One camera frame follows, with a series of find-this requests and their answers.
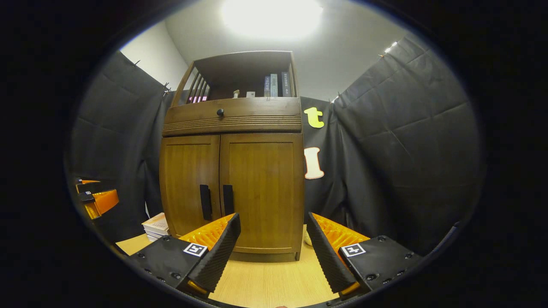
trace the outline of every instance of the table surface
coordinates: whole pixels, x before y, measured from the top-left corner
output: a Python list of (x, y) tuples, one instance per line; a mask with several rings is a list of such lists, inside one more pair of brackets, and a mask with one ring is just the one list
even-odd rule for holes
[[(150, 243), (143, 234), (116, 245), (132, 255)], [(294, 257), (294, 254), (232, 253), (209, 298), (243, 307), (293, 308), (339, 297), (331, 292), (314, 249), (304, 240), (300, 260), (295, 261)]]

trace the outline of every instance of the wooden cabinet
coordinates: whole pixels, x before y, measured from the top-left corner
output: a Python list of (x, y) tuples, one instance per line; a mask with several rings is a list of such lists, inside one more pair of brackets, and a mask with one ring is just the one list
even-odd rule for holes
[[(290, 96), (269, 97), (265, 76), (281, 72), (289, 74)], [(235, 252), (295, 253), (299, 260), (304, 157), (294, 76), (291, 52), (235, 53), (191, 63), (162, 132), (160, 189), (173, 235), (234, 211), (242, 227)], [(187, 83), (190, 90), (183, 90)], [(236, 89), (263, 97), (234, 99)]]
[(304, 215), (302, 135), (223, 135), (219, 166), (220, 185), (232, 186), (242, 225), (234, 251), (296, 252)]

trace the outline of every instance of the letter cutout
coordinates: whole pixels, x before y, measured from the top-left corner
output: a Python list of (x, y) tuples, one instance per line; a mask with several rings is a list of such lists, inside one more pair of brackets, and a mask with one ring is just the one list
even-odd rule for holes
[(306, 174), (305, 179), (319, 179), (324, 172), (319, 168), (318, 160), (319, 147), (307, 147), (305, 149)]
[(323, 112), (321, 111), (318, 111), (318, 109), (316, 107), (312, 107), (312, 108), (308, 108), (307, 110), (304, 111), (304, 113), (306, 113), (308, 115), (308, 118), (309, 118), (309, 124), (310, 126), (314, 127), (314, 128), (322, 128), (323, 127), (323, 122), (319, 120), (319, 116), (322, 116), (323, 115)]

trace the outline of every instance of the cabinet door handle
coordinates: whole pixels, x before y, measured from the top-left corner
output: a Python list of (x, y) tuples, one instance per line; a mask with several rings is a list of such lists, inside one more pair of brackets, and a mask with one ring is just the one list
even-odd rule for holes
[(232, 185), (222, 186), (222, 196), (225, 200), (225, 216), (234, 213), (234, 194), (232, 193)]
[(212, 220), (211, 193), (209, 192), (209, 186), (200, 185), (200, 199), (202, 200), (202, 214), (204, 220)]

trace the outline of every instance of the black curtain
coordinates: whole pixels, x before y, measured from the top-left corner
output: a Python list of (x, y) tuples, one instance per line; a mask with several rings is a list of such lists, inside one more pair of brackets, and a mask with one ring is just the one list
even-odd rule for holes
[(470, 217), (485, 173), (480, 129), (456, 76), (419, 38), (400, 40), (333, 104), (301, 103), (326, 123), (311, 128), (303, 115), (305, 147), (321, 149), (325, 172), (306, 180), (307, 210), (351, 213), (336, 218), (422, 255)]
[(143, 233), (141, 223), (162, 211), (158, 164), (165, 113), (173, 93), (121, 52), (92, 80), (72, 132), (74, 176), (100, 180), (120, 202), (95, 220), (110, 242)]

